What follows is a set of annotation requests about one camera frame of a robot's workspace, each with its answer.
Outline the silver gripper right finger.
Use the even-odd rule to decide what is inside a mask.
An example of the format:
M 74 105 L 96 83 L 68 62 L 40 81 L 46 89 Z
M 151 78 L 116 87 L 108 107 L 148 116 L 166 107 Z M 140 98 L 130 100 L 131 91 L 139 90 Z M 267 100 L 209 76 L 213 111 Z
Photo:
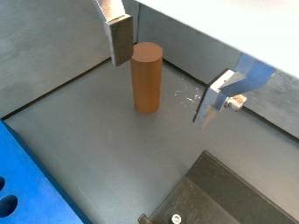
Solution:
M 273 66 L 243 54 L 235 70 L 226 69 L 206 87 L 194 124 L 203 128 L 225 108 L 239 111 L 247 101 L 243 94 L 262 88 L 275 71 Z

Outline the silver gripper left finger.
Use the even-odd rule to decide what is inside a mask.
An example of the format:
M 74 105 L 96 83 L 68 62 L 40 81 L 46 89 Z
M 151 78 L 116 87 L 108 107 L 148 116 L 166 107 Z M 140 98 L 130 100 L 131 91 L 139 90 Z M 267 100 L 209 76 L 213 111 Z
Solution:
M 102 17 L 114 65 L 131 60 L 134 54 L 134 18 L 122 0 L 92 0 Z

